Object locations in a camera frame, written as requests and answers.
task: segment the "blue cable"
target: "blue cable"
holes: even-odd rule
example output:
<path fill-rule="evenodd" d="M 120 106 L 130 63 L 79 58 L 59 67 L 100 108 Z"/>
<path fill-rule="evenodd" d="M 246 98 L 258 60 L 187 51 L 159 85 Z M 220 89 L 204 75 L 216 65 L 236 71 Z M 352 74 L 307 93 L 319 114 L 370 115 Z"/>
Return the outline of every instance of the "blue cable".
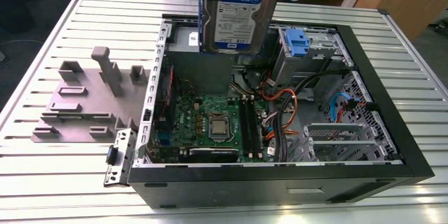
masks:
<path fill-rule="evenodd" d="M 339 96 L 344 96 L 348 100 L 352 98 L 347 93 L 336 93 L 336 95 L 334 96 L 334 98 L 331 99 L 331 103 L 330 103 L 330 116 L 331 116 L 331 120 L 334 122 L 336 122 L 336 112 L 335 112 L 335 104 L 336 104 L 336 100 Z"/>

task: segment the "connector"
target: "connector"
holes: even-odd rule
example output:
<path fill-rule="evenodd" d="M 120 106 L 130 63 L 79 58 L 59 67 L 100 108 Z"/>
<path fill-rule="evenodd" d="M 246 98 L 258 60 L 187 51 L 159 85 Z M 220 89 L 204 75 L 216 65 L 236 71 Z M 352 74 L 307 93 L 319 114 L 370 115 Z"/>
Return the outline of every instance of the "connector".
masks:
<path fill-rule="evenodd" d="M 348 101 L 346 103 L 346 106 L 344 106 L 344 110 L 346 111 L 354 111 L 354 109 L 358 106 L 358 103 L 359 103 L 359 99 L 356 99 L 356 98 L 348 99 Z"/>
<path fill-rule="evenodd" d="M 310 50 L 310 39 L 302 29 L 287 29 L 287 44 L 294 57 L 304 57 Z"/>
<path fill-rule="evenodd" d="M 367 102 L 366 103 L 366 110 L 368 110 L 368 111 L 380 110 L 379 104 L 376 102 Z"/>

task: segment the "motherboard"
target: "motherboard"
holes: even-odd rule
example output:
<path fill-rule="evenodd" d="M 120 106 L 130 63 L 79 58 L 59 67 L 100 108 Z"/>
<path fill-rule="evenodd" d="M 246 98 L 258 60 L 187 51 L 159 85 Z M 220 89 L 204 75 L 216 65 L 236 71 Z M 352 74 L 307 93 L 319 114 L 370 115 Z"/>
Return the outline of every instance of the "motherboard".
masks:
<path fill-rule="evenodd" d="M 266 102 L 254 98 L 179 96 L 175 127 L 158 132 L 151 160 L 183 163 L 183 156 L 219 157 L 223 152 L 220 158 L 234 156 L 236 162 L 266 162 L 266 114 Z"/>

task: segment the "cpu socket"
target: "cpu socket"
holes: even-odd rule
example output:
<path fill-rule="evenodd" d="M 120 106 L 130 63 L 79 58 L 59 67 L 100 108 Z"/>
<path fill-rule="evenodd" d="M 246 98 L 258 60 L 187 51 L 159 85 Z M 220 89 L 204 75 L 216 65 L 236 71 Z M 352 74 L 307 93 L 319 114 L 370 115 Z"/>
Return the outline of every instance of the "cpu socket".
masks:
<path fill-rule="evenodd" d="M 224 142 L 230 138 L 230 117 L 211 116 L 208 119 L 208 138 Z"/>

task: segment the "side panel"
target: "side panel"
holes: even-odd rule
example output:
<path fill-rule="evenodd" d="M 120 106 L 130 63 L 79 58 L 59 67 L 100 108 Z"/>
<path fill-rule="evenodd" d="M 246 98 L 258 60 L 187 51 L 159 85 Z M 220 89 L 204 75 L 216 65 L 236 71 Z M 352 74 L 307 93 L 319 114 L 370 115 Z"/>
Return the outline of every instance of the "side panel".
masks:
<path fill-rule="evenodd" d="M 131 183 L 131 186 L 151 208 L 231 207 L 352 202 L 386 190 L 406 179 Z"/>
<path fill-rule="evenodd" d="M 384 120 L 391 137 L 396 143 L 399 153 L 404 158 L 404 162 L 410 165 L 415 176 L 422 177 L 422 180 L 424 180 L 434 176 L 434 172 L 415 142 L 391 96 L 384 88 L 382 80 L 375 72 L 372 63 L 366 55 L 351 27 L 338 26 L 338 31 L 342 34 L 342 39 L 354 59 L 355 66 L 359 69 L 372 100 L 378 103 L 379 113 Z"/>

